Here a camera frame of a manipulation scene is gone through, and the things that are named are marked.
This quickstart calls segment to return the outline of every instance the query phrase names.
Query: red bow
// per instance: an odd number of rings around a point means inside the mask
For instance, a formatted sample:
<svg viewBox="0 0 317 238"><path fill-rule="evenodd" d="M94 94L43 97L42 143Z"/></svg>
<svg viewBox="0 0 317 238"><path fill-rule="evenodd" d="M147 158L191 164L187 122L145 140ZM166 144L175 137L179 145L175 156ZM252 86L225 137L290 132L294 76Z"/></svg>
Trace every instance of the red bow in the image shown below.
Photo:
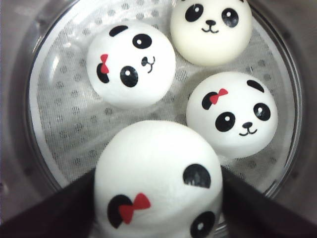
<svg viewBox="0 0 317 238"><path fill-rule="evenodd" d="M210 97L210 101L212 102L212 104L217 104L219 97L220 97L220 96L223 96L223 95L226 95L226 94L228 94L228 91L225 90L225 89L223 89L223 88L221 88L221 89L219 90L219 93L218 93L218 94L212 95L212 96Z"/></svg>
<svg viewBox="0 0 317 238"><path fill-rule="evenodd" d="M103 66L101 66L101 73L104 73L104 74L109 73L109 69L106 66L107 58L108 58L107 54L100 56L100 59L103 62Z"/></svg>
<svg viewBox="0 0 317 238"><path fill-rule="evenodd" d="M149 199L143 194L139 193L133 202L133 205L119 206L119 213L125 224L129 224L133 217L134 210L143 210L151 206Z"/></svg>

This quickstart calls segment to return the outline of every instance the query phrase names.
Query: smiling mouth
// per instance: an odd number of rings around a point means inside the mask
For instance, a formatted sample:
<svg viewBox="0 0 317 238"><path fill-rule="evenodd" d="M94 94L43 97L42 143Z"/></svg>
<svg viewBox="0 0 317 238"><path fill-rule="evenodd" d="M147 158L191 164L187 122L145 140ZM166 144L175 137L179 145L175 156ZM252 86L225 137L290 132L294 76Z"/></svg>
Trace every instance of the smiling mouth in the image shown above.
<svg viewBox="0 0 317 238"><path fill-rule="evenodd" d="M154 64L154 63L155 63L155 57L153 57L153 63L148 62L148 58L147 58L147 57L144 57L144 58L142 59L141 65L142 65L142 66L146 66L147 64L149 64L149 65L151 66L151 69L150 69L150 71L149 71L148 73L151 73L152 70L153 70L153 64Z"/></svg>
<svg viewBox="0 0 317 238"><path fill-rule="evenodd" d="M241 134L241 133L239 133L239 135L240 135L240 136L253 135L253 134L255 134L257 131L258 131L258 129L256 129L256 130L255 130L255 131L253 131L253 132L250 132L250 130L248 129L248 132L247 132L247 133L245 133L245 134Z"/></svg>
<svg viewBox="0 0 317 238"><path fill-rule="evenodd" d="M217 30L217 31L213 31L212 29L211 29L211 27L208 29L208 30L205 30L204 28L202 28L202 30L204 31L204 32L211 32L211 33L218 33L219 32L219 30Z"/></svg>

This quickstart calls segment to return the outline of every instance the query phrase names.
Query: panda face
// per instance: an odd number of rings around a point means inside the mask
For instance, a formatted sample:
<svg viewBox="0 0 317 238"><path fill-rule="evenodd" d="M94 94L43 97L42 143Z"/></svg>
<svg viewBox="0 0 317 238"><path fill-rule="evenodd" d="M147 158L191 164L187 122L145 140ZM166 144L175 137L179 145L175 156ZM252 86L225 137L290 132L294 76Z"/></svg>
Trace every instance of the panda face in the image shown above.
<svg viewBox="0 0 317 238"><path fill-rule="evenodd" d="M105 237L209 237L221 199L217 155L201 136L174 122L125 128L96 167L96 215Z"/></svg>
<svg viewBox="0 0 317 238"><path fill-rule="evenodd" d="M105 29L91 43L87 72L94 90L113 106L149 106L169 90L175 54L169 40L152 26L126 22Z"/></svg>
<svg viewBox="0 0 317 238"><path fill-rule="evenodd" d="M187 106L187 124L227 158L256 154L273 139L277 108L256 78L225 72L204 80Z"/></svg>
<svg viewBox="0 0 317 238"><path fill-rule="evenodd" d="M227 63L248 45L252 14L246 0L180 0L171 17L177 50L203 66Z"/></svg>

